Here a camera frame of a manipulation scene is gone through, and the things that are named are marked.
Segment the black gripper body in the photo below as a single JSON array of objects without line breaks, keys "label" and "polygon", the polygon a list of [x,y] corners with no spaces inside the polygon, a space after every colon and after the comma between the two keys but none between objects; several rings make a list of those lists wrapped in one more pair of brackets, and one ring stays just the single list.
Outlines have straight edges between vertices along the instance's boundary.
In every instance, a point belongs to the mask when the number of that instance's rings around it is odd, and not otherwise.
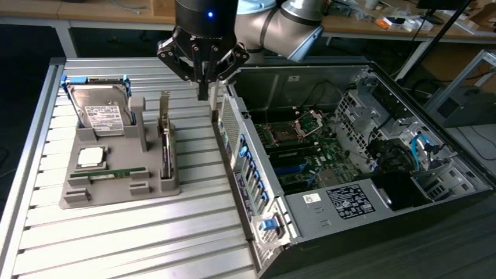
[{"label": "black gripper body", "polygon": [[218,62],[236,45],[236,1],[176,1],[173,42],[189,60]]}]

